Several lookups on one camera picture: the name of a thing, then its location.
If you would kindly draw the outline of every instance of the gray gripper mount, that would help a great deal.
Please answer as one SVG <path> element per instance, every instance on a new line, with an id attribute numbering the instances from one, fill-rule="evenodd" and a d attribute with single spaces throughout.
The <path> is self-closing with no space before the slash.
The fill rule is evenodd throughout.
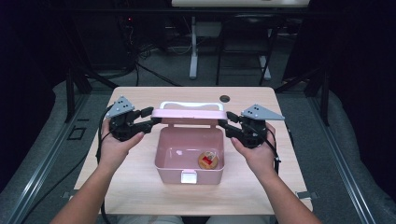
<path id="1" fill-rule="evenodd" d="M 106 118 L 111 119 L 132 110 L 134 110 L 134 105 L 122 95 L 106 113 Z"/>
<path id="2" fill-rule="evenodd" d="M 278 115 L 277 113 L 261 106 L 261 105 L 252 105 L 246 110 L 242 111 L 242 116 L 250 118 L 250 119 L 258 119 L 258 120 L 266 120 L 266 119 L 278 119 L 283 120 L 285 117 Z"/>

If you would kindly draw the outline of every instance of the person's left hand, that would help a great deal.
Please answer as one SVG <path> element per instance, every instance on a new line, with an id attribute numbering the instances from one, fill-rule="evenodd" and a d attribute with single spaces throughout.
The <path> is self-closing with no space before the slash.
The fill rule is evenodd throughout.
<path id="1" fill-rule="evenodd" d="M 115 173 L 121 166 L 129 153 L 129 150 L 136 146 L 144 136 L 144 133 L 137 133 L 131 139 L 121 142 L 109 133 L 110 120 L 105 119 L 102 124 L 102 150 L 99 166 L 110 172 Z"/>

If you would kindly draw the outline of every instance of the pink container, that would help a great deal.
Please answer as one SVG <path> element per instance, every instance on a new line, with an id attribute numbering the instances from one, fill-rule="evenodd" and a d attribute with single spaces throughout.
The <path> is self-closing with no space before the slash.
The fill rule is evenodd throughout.
<path id="1" fill-rule="evenodd" d="M 166 109 L 166 105 L 184 109 Z M 199 109 L 208 105 L 215 105 L 218 110 Z M 151 116 L 163 118 L 162 123 L 168 124 L 160 132 L 155 157 L 163 183 L 215 185 L 220 182 L 224 169 L 224 134 L 216 125 L 218 119 L 227 119 L 221 104 L 164 102 Z M 208 151 L 215 153 L 219 162 L 214 169 L 201 169 L 198 157 Z"/>

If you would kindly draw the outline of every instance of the light wood tabletop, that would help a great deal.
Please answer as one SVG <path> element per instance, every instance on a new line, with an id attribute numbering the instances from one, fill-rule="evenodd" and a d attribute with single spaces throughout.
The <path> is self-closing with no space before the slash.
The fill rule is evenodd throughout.
<path id="1" fill-rule="evenodd" d="M 240 114 L 251 105 L 259 104 L 281 114 L 273 89 L 263 87 L 120 87 L 114 90 L 109 105 L 122 95 L 136 109 L 148 106 L 159 108 L 163 101 L 221 103 L 220 96 L 227 95 L 231 100 L 223 103 L 225 111 Z M 306 191 L 285 122 L 268 122 L 276 128 L 277 152 L 282 160 L 279 166 L 280 177 L 293 192 Z M 159 134 L 163 127 L 166 125 L 154 126 L 152 132 L 146 134 L 130 150 L 115 173 L 106 195 L 107 213 L 181 216 L 274 214 L 261 184 L 248 168 L 244 157 L 233 148 L 225 135 L 225 165 L 218 185 L 164 184 L 154 164 Z M 80 189 L 97 166 L 97 141 L 96 135 L 75 189 Z M 303 200 L 303 203 L 310 210 L 313 209 L 309 200 Z"/>
<path id="2" fill-rule="evenodd" d="M 308 7 L 309 0 L 172 0 L 173 7 Z"/>

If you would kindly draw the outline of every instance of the person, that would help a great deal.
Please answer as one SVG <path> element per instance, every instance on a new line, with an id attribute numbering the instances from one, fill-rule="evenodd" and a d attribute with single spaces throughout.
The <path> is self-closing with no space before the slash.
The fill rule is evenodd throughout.
<path id="1" fill-rule="evenodd" d="M 267 123 L 271 132 L 276 133 L 273 126 Z M 125 160 L 131 148 L 144 137 L 138 133 L 131 139 L 120 142 L 109 133 L 109 120 L 105 119 L 102 126 L 102 156 L 98 166 L 83 184 L 77 194 L 55 216 L 51 223 L 95 223 L 98 211 L 105 199 L 112 176 Z M 274 137 L 268 134 L 268 141 L 273 144 Z M 264 143 L 253 149 L 244 147 L 236 138 L 231 138 L 235 149 L 242 154 L 248 167 L 258 178 L 272 205 L 279 223 L 320 223 L 319 219 L 295 196 L 288 186 L 277 175 L 274 169 L 274 154 Z M 150 220 L 151 216 L 132 216 L 134 223 L 182 223 L 181 217 L 163 216 L 162 221 Z M 250 220 L 259 220 L 260 216 L 237 216 Z M 229 223 L 227 217 L 211 217 L 207 223 Z"/>

